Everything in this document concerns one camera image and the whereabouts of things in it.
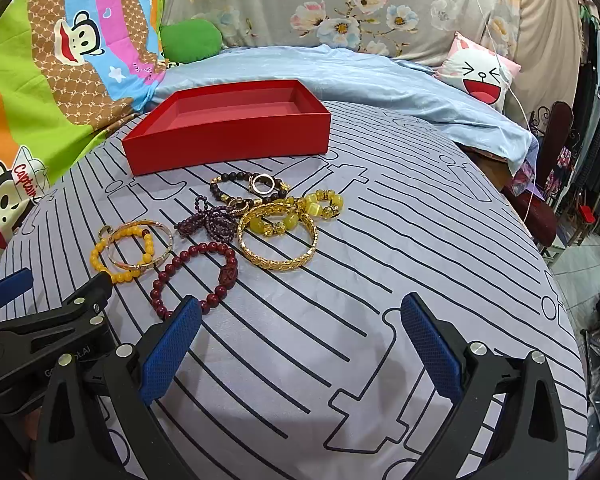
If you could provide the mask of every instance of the white cable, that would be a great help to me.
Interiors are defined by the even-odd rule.
[[[506,80],[507,78],[504,75],[504,70],[502,69],[502,65],[500,63],[500,56],[498,54],[498,51],[496,49],[496,42],[493,39],[493,36],[491,35],[491,31],[489,30],[489,24],[487,22],[487,17],[484,15],[484,12],[482,10],[482,6],[480,5],[480,0],[475,0],[475,2],[478,4],[478,9],[480,9],[480,14],[482,15],[482,20],[484,22],[484,28],[487,29],[487,34],[489,35],[489,39],[491,40],[491,46],[493,47],[493,52],[496,55],[496,61],[498,62],[498,68],[500,69],[500,77],[503,78],[504,80]],[[520,103],[520,100],[518,99],[518,96],[514,93],[514,91],[511,89],[511,86],[509,85],[509,91],[511,92],[511,95],[513,95],[513,98],[516,100],[516,102],[518,103],[518,106],[520,107],[520,110],[522,110],[522,116],[525,118],[525,123],[526,123],[526,128],[529,130],[529,133],[531,133],[531,125],[529,124],[529,121],[526,118],[526,112],[525,109],[522,107],[522,104]],[[536,186],[536,172],[534,172],[534,187]],[[526,222],[526,218],[529,216],[529,211],[531,210],[531,202],[534,198],[534,194],[533,192],[529,192],[529,204],[526,208],[526,214],[525,214],[525,218],[523,219],[522,223]]]

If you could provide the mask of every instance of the open red box lid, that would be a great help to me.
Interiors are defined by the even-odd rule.
[[[329,147],[331,114],[296,80],[228,83],[172,94],[123,140],[134,175]]]

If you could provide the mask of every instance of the colorful blanket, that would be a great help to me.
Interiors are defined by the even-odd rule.
[[[164,75],[157,20],[157,0],[10,3],[0,19],[0,255],[53,182],[151,99]]]

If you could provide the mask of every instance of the blue textured pad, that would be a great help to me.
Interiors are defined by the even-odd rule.
[[[18,296],[23,295],[33,286],[33,273],[27,269],[20,269],[11,276],[0,280],[0,307],[5,306]]]
[[[202,323],[198,300],[192,298],[162,335],[142,367],[140,397],[148,406],[166,392]]]
[[[459,402],[462,399],[460,363],[411,294],[402,300],[400,318],[438,394],[453,404]]]

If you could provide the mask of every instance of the white star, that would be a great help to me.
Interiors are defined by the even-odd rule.
[[[122,75],[122,69],[109,67],[109,77],[116,80],[117,83],[122,83],[123,79],[126,79],[126,75]]]

